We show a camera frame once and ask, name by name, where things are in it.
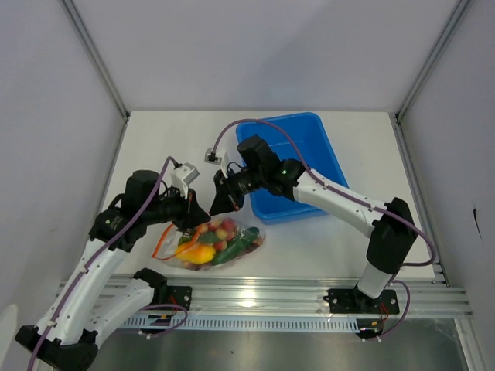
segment black mounting bracket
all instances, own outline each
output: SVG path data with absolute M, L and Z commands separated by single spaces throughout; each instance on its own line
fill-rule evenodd
M 330 313 L 338 315 L 380 315 L 384 305 L 390 315 L 400 312 L 395 290 L 383 290 L 381 295 L 369 305 L 360 305 L 352 288 L 330 288 L 323 300 L 329 304 Z

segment toy fruit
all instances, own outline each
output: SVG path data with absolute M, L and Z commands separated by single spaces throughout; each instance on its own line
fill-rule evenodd
M 211 222 L 208 223 L 208 229 L 212 230 L 213 232 L 217 230 L 217 228 L 220 226 L 221 221 L 219 220 L 212 220 Z
M 186 242 L 177 247 L 177 259 L 189 261 L 193 264 L 205 264 L 215 256 L 215 248 L 204 243 L 196 243 L 191 246 L 191 242 Z
M 216 251 L 224 251 L 227 249 L 227 241 L 220 241 L 213 244 Z
M 215 231 L 215 234 L 221 240 L 225 240 L 229 233 L 224 228 L 217 228 L 217 230 Z
M 231 218 L 225 218 L 221 224 L 222 228 L 224 228 L 227 232 L 232 232 L 236 229 L 235 222 Z
M 229 232 L 229 234 L 227 234 L 227 238 L 225 240 L 232 241 L 234 238 L 235 238 L 235 231 L 233 230 Z
M 198 230 L 201 234 L 205 234 L 206 232 L 208 232 L 208 224 L 201 224 L 200 226 L 198 226 Z

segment blue plastic bin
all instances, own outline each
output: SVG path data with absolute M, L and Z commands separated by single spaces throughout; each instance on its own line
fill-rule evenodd
M 323 123 L 317 114 L 305 112 L 271 117 L 265 120 L 278 125 L 291 136 L 311 168 L 342 186 L 348 186 L 332 145 L 326 136 Z M 254 122 L 239 124 L 236 134 L 239 142 L 252 135 L 259 135 L 266 140 L 281 160 L 297 158 L 294 148 L 287 139 L 267 125 Z M 316 207 L 293 202 L 284 197 L 273 196 L 265 189 L 251 194 L 251 206 L 254 214 L 264 224 L 285 223 L 326 214 Z

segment metal floor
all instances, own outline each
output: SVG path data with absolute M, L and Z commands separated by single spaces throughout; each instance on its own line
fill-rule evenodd
M 406 321 L 383 340 L 351 334 L 177 331 L 146 340 L 115 333 L 91 371 L 467 371 L 452 320 Z

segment toy vegetable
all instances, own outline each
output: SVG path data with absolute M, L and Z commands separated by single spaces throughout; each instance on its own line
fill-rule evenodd
M 165 248 L 170 255 L 158 257 L 163 241 L 172 228 L 169 226 L 163 232 L 152 257 L 164 260 L 168 265 L 194 271 L 240 259 L 257 250 L 265 240 L 265 234 L 255 226 L 242 226 L 231 218 L 215 219 L 172 239 Z

